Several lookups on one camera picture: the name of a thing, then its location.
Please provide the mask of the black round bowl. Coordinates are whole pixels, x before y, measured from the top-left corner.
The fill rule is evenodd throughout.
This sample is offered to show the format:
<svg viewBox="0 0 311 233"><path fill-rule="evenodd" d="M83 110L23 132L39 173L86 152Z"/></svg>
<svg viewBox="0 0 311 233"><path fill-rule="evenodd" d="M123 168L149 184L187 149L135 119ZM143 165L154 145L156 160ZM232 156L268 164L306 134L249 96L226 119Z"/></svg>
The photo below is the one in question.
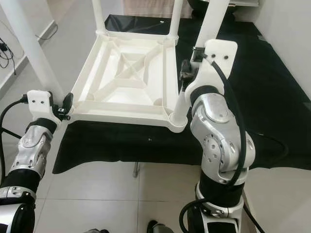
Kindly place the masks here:
<svg viewBox="0 0 311 233"><path fill-rule="evenodd" d="M242 7L258 7L260 0L229 0L226 14L233 14ZM187 0L194 16L204 16L209 0Z"/></svg>

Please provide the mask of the black table cloth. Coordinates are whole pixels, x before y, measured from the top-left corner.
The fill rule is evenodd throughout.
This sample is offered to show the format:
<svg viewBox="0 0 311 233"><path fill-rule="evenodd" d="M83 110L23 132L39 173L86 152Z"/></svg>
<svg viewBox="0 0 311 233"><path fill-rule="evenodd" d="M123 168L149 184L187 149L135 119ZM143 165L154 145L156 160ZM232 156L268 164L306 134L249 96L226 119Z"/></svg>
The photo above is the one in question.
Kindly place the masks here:
<svg viewBox="0 0 311 233"><path fill-rule="evenodd" d="M218 39L238 44L230 82L257 148L253 168L311 170L311 99L251 22L225 22ZM107 122L70 123L53 173L88 162L199 165L202 148L189 128Z"/></svg>

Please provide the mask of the beige patterned bench cloth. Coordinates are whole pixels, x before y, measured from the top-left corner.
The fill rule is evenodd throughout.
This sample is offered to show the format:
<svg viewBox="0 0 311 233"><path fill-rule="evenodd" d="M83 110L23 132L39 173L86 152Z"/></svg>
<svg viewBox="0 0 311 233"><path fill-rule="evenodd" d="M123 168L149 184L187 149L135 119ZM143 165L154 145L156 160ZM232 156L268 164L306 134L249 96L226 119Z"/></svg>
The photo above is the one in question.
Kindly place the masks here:
<svg viewBox="0 0 311 233"><path fill-rule="evenodd" d="M123 0L122 2L124 15L171 18L175 0Z"/></svg>

